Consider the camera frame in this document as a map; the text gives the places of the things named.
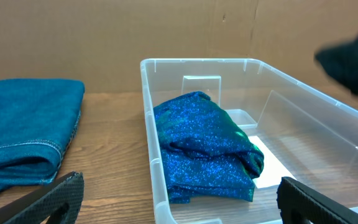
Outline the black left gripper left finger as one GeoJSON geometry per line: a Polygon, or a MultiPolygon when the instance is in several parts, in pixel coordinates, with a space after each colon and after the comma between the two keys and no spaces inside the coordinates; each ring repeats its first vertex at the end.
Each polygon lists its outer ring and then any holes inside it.
{"type": "Polygon", "coordinates": [[[74,224],[84,197],[81,172],[70,172],[0,208],[0,224],[74,224]]]}

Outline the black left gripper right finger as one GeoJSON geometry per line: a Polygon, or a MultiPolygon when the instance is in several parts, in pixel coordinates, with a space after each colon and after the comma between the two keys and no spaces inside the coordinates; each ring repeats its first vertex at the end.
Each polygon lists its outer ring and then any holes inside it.
{"type": "Polygon", "coordinates": [[[277,206],[283,224],[358,224],[358,213],[291,177],[278,186],[277,206]]]}

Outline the blue green glitter cloth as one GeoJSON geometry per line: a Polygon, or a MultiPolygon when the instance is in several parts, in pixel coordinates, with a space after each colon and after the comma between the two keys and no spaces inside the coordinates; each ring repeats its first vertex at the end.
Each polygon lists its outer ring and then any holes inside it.
{"type": "Polygon", "coordinates": [[[202,91],[154,108],[170,203],[213,196],[253,201],[264,154],[202,91]]]}

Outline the black cloth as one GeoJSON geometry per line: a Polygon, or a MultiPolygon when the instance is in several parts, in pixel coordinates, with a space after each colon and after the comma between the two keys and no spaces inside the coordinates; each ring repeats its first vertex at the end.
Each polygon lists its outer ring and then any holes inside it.
{"type": "Polygon", "coordinates": [[[358,96],[358,37],[318,50],[314,59],[327,76],[358,96]]]}

